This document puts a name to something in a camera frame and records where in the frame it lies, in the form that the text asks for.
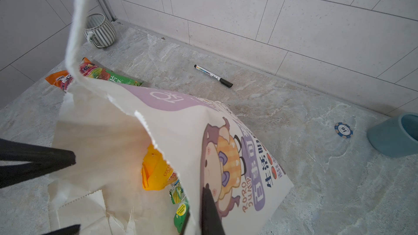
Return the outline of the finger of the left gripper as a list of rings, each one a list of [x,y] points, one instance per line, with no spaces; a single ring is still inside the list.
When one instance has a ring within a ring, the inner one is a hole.
[[[1,188],[32,180],[76,164],[72,151],[1,139]]]
[[[43,235],[79,235],[80,230],[81,230],[81,225],[76,224],[76,225],[61,228],[61,229],[58,229],[49,233],[45,233]]]

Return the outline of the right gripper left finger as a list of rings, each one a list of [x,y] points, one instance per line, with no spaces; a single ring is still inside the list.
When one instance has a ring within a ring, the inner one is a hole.
[[[190,214],[190,211],[188,211],[185,215],[184,215],[184,221],[183,221],[183,225],[182,225],[182,229],[180,232],[180,235],[186,235],[189,229],[189,226],[192,224],[192,217]]]

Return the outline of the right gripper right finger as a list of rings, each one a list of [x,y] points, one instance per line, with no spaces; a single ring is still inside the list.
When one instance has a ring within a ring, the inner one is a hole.
[[[225,235],[216,204],[208,186],[202,189],[200,222],[202,235]]]

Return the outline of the green Savoria snack pack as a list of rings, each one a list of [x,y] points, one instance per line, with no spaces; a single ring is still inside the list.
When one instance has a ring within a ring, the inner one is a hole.
[[[181,233],[189,212],[189,202],[179,180],[172,183],[169,194],[172,203],[178,205],[174,216],[174,225],[178,233]]]

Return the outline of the white printed paper bag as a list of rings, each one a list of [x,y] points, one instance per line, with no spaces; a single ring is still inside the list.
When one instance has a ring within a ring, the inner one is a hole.
[[[255,235],[293,187],[283,168],[223,103],[173,91],[84,77],[80,48],[87,0],[75,0],[65,66],[73,77],[52,146],[76,164],[52,174],[52,230],[80,224],[82,235],[179,235],[172,184],[144,190],[150,144],[176,172],[189,202],[187,235],[201,234],[209,187],[225,235]]]

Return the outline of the pink orange candy bag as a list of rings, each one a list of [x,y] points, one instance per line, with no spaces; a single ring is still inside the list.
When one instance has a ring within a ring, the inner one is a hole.
[[[101,68],[92,63],[88,58],[84,57],[79,65],[79,71],[84,77],[103,79],[108,81],[111,74],[106,69]],[[66,71],[56,72],[45,78],[45,80],[56,87],[66,91],[69,84],[73,81],[73,77]]]

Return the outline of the green chip snack bag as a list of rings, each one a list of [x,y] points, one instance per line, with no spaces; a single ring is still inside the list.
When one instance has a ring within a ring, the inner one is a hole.
[[[131,86],[141,86],[143,84],[140,81],[116,74],[115,72],[108,69],[103,70],[103,72],[105,79],[110,82],[127,84]]]

